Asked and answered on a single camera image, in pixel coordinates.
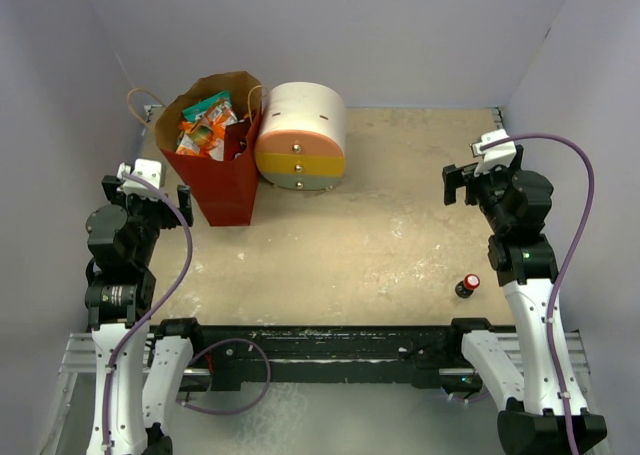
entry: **cable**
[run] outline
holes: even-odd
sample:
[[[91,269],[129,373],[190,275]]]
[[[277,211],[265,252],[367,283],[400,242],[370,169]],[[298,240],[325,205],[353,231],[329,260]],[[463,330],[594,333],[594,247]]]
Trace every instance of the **cable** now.
[[[140,185],[148,188],[152,192],[154,192],[157,197],[162,200],[167,207],[173,212],[176,216],[180,225],[184,229],[184,234],[187,239],[187,258],[184,261],[184,265],[182,270],[178,274],[175,282],[169,287],[167,292],[162,296],[158,303],[156,303],[151,309],[145,313],[140,320],[138,320],[133,327],[122,337],[122,340],[118,342],[118,344],[113,349],[111,356],[109,357],[109,361],[107,362],[107,367],[110,370],[107,370],[107,374],[104,380],[104,392],[102,396],[102,445],[105,447],[106,455],[111,455],[111,442],[109,440],[109,404],[111,402],[111,386],[113,383],[113,370],[115,368],[116,360],[118,358],[118,354],[122,350],[122,347],[129,341],[129,339],[142,327],[145,323],[147,323],[151,317],[158,311],[158,309],[169,299],[169,297],[176,291],[178,286],[184,280],[187,272],[189,271],[189,266],[191,265],[191,258],[193,257],[193,239],[191,237],[191,230],[189,230],[189,224],[182,215],[182,212],[178,210],[178,208],[173,204],[169,197],[167,197],[161,190],[157,189],[153,185],[151,185],[146,180],[143,180],[140,177],[136,177],[135,175],[131,175],[128,173],[122,173],[122,177],[127,180],[132,180],[134,182],[139,183]]]
[[[442,391],[445,393],[445,395],[449,400],[455,400],[456,402],[461,402],[461,403],[464,403],[465,405],[468,403],[481,402],[482,400],[486,400],[489,396],[491,396],[491,393],[489,393],[488,390],[473,398],[471,398],[472,394],[468,394],[464,397],[457,397],[453,393],[447,393],[446,390],[444,389],[442,389]]]
[[[558,277],[556,278],[556,282],[553,284],[553,288],[551,289],[551,295],[549,296],[549,303],[547,304],[547,343],[549,345],[549,353],[551,354],[551,359],[553,361],[553,367],[556,372],[556,376],[558,377],[558,384],[560,385],[560,390],[563,394],[568,392],[567,389],[567,381],[564,378],[564,373],[562,372],[562,366],[560,365],[560,358],[558,357],[558,351],[556,349],[556,342],[553,337],[553,324],[549,322],[549,320],[553,320],[553,311],[556,304],[556,300],[558,299],[558,292],[560,290],[560,284],[564,279],[565,274],[567,273],[567,269],[569,268],[569,263],[571,263],[571,259],[573,258],[573,254],[578,247],[578,243],[580,242],[580,238],[582,237],[582,233],[584,232],[584,228],[587,225],[587,220],[589,219],[589,214],[591,213],[591,207],[593,205],[593,195],[595,192],[595,175],[593,173],[593,166],[591,165],[591,160],[587,154],[575,143],[571,140],[567,140],[566,138],[560,137],[558,135],[552,135],[549,133],[528,133],[526,135],[516,135],[513,137],[503,138],[502,140],[497,140],[495,142],[488,143],[486,145],[482,145],[480,147],[482,150],[487,150],[492,147],[496,147],[498,145],[502,145],[506,142],[516,142],[519,140],[528,140],[528,139],[544,139],[544,140],[553,140],[567,147],[573,149],[584,162],[585,168],[587,169],[587,176],[589,179],[589,188],[587,190],[587,201],[584,206],[584,211],[582,212],[582,217],[580,218],[580,223],[578,224],[578,229],[576,230],[576,234],[573,236],[573,240],[571,241],[571,245],[569,246],[569,251],[567,252],[567,256],[562,262],[562,267],[560,267],[560,271],[558,272]],[[566,397],[562,397],[562,406],[564,408],[564,418],[565,425],[567,428],[567,438],[569,440],[569,447],[571,448],[572,455],[580,455],[578,451],[578,445],[576,443],[576,438],[573,433],[573,420],[571,418],[571,404]]]
[[[269,365],[269,359],[267,358],[267,354],[264,353],[264,350],[262,350],[255,342],[252,342],[251,340],[246,340],[244,338],[228,338],[226,340],[221,340],[219,342],[216,342],[213,345],[209,345],[200,353],[196,354],[189,362],[189,365],[192,365],[193,363],[197,362],[200,358],[202,358],[204,355],[209,353],[211,350],[215,350],[216,348],[221,347],[223,345],[227,345],[229,343],[246,343],[252,346],[253,348],[255,348],[256,351],[260,354],[260,356],[264,360],[264,364],[267,369],[267,377],[266,377],[266,381],[264,382],[264,386],[262,387],[262,390],[260,391],[258,396],[253,401],[247,403],[246,405],[240,408],[234,408],[232,410],[210,410],[207,408],[197,407],[195,405],[191,405],[186,402],[178,401],[180,405],[182,405],[185,408],[195,410],[196,412],[206,413],[207,415],[238,415],[239,413],[242,413],[244,411],[249,410],[250,408],[255,407],[264,398],[264,396],[267,394],[267,391],[269,390],[269,385],[271,385],[271,366]]]

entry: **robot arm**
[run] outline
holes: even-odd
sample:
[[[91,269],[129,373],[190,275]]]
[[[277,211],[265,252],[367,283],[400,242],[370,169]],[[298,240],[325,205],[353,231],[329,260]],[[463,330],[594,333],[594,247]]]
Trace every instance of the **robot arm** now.
[[[94,423],[87,455],[170,455],[171,411],[182,373],[200,348],[201,332],[195,319],[163,322],[155,334],[154,359],[146,382],[142,367],[148,322],[122,347],[115,367],[107,366],[119,342],[151,308],[155,278],[149,262],[160,231],[179,223],[151,190],[123,180],[123,172],[131,173],[132,168],[123,164],[117,177],[104,177],[102,186],[110,204],[92,213],[86,223],[94,258],[87,267],[85,305],[96,347]],[[162,187],[160,162],[139,159],[133,172],[156,188]],[[178,199],[180,212],[191,225],[188,187],[178,187]],[[111,396],[104,400],[108,373],[112,373]],[[109,407],[107,446],[105,404]]]
[[[606,435],[604,419],[589,415],[576,382],[566,346],[560,309],[547,319],[547,303],[558,276],[553,249],[541,233],[551,209],[553,186],[542,175],[522,170],[523,148],[506,142],[486,151],[482,146],[507,138],[504,130],[483,135],[472,145],[478,163],[447,166],[442,176],[445,205],[466,188],[465,203],[478,205],[489,222],[489,261],[514,315],[524,377],[488,331],[465,334],[462,353],[478,370],[498,409],[500,439],[509,455],[568,454],[563,398],[569,399],[576,438],[586,451]],[[547,324],[553,326],[567,391],[560,389],[548,349]]]

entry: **red bottle cap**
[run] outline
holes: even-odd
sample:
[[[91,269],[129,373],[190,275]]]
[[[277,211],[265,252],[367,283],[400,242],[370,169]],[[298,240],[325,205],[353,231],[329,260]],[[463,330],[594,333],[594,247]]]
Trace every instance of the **red bottle cap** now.
[[[475,290],[480,286],[480,277],[473,273],[470,273],[469,275],[464,277],[462,284],[467,290]]]

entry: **red paper bag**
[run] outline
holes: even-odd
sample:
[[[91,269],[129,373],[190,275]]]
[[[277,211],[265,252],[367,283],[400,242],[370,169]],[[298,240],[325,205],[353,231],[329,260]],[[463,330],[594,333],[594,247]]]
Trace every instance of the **red paper bag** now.
[[[156,144],[180,178],[191,187],[193,197],[211,226],[249,225],[258,187],[258,169],[253,149],[261,120],[261,94],[254,90],[251,107],[249,91],[260,82],[247,72],[229,72],[198,80],[162,113],[155,126]],[[234,160],[219,162],[205,157],[175,153],[180,136],[178,124],[182,110],[223,90],[229,90],[231,103],[239,120],[249,108],[255,112],[247,133],[247,147]]]

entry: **small bottle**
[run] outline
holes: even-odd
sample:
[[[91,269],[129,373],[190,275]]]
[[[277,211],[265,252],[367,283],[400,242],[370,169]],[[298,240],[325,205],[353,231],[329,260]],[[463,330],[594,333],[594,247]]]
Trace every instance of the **small bottle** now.
[[[469,298],[473,291],[480,286],[480,277],[470,273],[456,285],[456,295],[460,298]]]

